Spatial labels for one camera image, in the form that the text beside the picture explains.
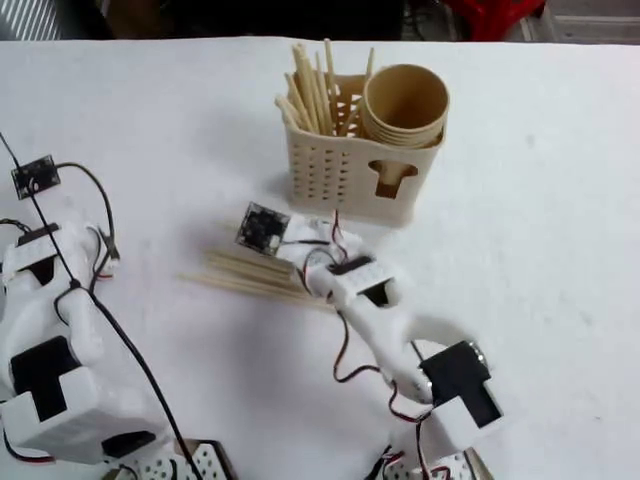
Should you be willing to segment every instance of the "bundle of chopsticks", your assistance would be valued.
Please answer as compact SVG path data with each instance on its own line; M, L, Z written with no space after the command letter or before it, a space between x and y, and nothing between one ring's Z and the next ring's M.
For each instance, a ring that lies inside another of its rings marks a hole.
M233 250L206 252L206 273L181 274L185 280L210 287L224 288L262 296L294 305L329 309L330 306L316 300L299 283L295 282L292 264L271 257L261 257L253 252L239 253Z
M325 73L320 54L316 52L316 69L313 70L311 60L307 57L304 45L293 46L293 59L296 64L294 75L285 74L289 86L289 97L278 95L276 105L282 111L287 124L318 135L346 136L350 125L360 110L360 102L349 113L349 117L340 126L338 124L338 86L333 68L331 42L324 41L327 72ZM365 81L373 73L375 50L369 52Z

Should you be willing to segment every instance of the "white tablecloth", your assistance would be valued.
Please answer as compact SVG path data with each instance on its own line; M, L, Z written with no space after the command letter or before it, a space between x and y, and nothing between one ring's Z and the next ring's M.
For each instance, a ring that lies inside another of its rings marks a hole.
M51 153L102 180L123 262L100 295L185 435L221 440L243 480L352 480L394 420L378 378L333 382L340 322L175 276L248 201L287 208L273 98L291 43L0 43L0 129L23 162ZM336 43L337 70L362 72L370 46ZM413 275L421 315L477 335L518 400L479 453L496 478L623 478L640 445L640 49L375 46L378 66L428 66L451 92L414 222L375 241ZM0 165L0 214L37 224ZM41 198L50 220L75 206L104 223L79 173ZM370 359L355 339L345 369ZM28 475L97 473L2 458L2 478Z

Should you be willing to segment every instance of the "utensil holder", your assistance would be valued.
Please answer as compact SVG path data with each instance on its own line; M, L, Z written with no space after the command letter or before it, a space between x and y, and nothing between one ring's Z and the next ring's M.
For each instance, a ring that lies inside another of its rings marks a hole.
M361 98L365 78L335 78L340 131ZM361 128L359 115L346 137L317 135L286 122L285 126L292 208L323 214L338 209L342 214L389 226L402 226L412 219L416 198L446 129L443 127L437 142L428 148L403 149L355 138ZM391 172L395 173L392 177L401 175L399 183L385 178Z

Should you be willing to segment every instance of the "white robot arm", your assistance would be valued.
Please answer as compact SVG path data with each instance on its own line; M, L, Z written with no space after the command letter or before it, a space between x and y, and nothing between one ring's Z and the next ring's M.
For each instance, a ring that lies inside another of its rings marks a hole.
M50 225L76 279L88 285L99 249L90 225ZM14 447L95 464L166 440L166 419L121 342L69 277L45 229L10 245L0 322L0 381L15 395L0 408ZM54 308L54 301L61 297Z
M429 340L411 286L358 236L340 232L337 218L329 224L251 204L236 241L293 263L309 293L333 304L366 342L385 381L425 405L415 419L420 449L415 425L392 435L394 450L416 468L471 447L503 422L499 387L477 345L461 338L419 364L404 354L410 342Z

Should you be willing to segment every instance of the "stack of paper cups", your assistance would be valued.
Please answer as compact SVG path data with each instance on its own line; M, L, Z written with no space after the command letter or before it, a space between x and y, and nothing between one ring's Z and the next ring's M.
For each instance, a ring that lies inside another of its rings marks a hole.
M380 70L364 87L362 125L371 139L401 148L426 148L442 136L449 94L431 70L417 65L394 65ZM384 184L396 184L404 166L384 162Z

